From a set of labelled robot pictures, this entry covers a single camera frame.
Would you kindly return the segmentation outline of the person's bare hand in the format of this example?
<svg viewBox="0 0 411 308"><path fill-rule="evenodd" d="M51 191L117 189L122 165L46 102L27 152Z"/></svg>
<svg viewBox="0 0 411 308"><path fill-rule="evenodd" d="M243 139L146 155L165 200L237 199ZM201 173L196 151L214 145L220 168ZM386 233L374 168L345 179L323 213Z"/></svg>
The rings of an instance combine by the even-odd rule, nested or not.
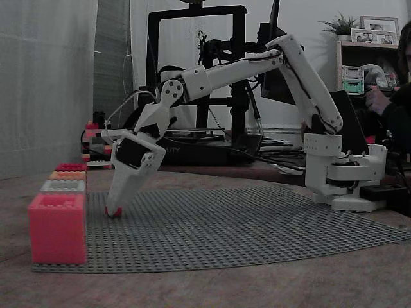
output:
<svg viewBox="0 0 411 308"><path fill-rule="evenodd" d="M369 111L382 116L385 109L391 105L391 100L382 93L377 87L371 89L365 94L365 105Z"/></svg>

